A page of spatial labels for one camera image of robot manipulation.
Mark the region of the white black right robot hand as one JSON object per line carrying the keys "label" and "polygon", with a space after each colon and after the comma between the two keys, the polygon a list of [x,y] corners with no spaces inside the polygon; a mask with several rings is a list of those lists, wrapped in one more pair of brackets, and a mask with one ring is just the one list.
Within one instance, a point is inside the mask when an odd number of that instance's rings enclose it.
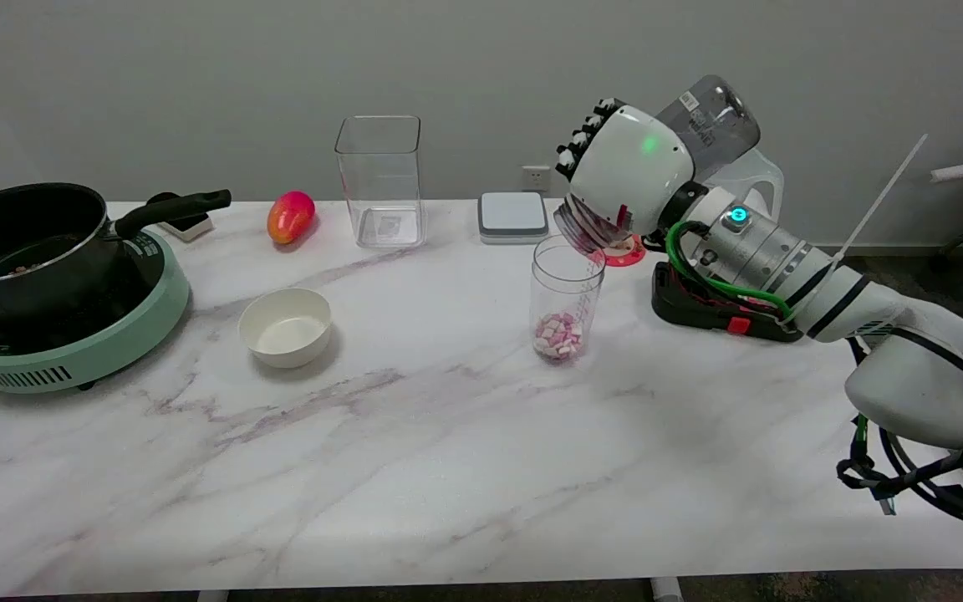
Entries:
{"label": "white black right robot hand", "polygon": [[582,254],[649,236],[695,175],[679,135],[616,98],[601,99],[570,141],[558,146],[554,169],[568,190],[553,221]]}

